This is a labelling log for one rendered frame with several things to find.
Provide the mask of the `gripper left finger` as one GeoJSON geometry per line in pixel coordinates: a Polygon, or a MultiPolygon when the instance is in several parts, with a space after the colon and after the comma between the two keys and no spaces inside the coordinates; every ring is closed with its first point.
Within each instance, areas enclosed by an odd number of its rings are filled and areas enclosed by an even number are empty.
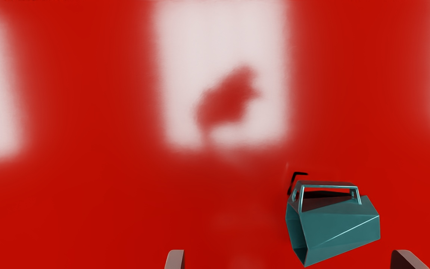
{"type": "Polygon", "coordinates": [[[169,251],[165,262],[165,269],[185,269],[184,249],[173,249],[169,251]]]}

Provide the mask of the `teal faceted mug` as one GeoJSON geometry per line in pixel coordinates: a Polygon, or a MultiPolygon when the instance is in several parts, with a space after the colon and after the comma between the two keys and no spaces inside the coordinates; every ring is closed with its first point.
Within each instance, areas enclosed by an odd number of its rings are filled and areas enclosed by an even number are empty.
{"type": "Polygon", "coordinates": [[[292,249],[304,267],[381,237],[379,213],[351,182],[297,181],[285,220],[292,249]]]}

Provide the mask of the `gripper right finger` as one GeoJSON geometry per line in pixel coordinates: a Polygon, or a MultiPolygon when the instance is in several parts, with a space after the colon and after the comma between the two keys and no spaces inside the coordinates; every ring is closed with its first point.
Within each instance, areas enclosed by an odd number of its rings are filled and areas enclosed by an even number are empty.
{"type": "Polygon", "coordinates": [[[396,249],[391,253],[390,269],[430,269],[413,252],[396,249]]]}

